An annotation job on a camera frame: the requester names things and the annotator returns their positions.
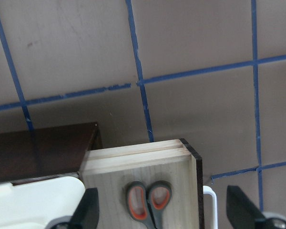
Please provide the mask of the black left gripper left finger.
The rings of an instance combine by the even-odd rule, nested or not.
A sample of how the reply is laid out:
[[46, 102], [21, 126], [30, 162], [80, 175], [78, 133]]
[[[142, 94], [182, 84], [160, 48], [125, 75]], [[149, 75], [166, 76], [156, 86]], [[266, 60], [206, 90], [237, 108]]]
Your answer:
[[71, 229], [96, 229], [99, 222], [99, 195], [97, 188], [88, 188], [71, 220]]

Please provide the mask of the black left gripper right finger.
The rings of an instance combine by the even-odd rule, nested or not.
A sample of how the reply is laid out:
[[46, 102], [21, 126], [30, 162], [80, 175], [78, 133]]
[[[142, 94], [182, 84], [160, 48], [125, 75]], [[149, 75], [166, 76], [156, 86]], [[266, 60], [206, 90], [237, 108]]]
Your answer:
[[265, 216], [239, 186], [226, 190], [226, 215], [234, 229], [262, 229]]

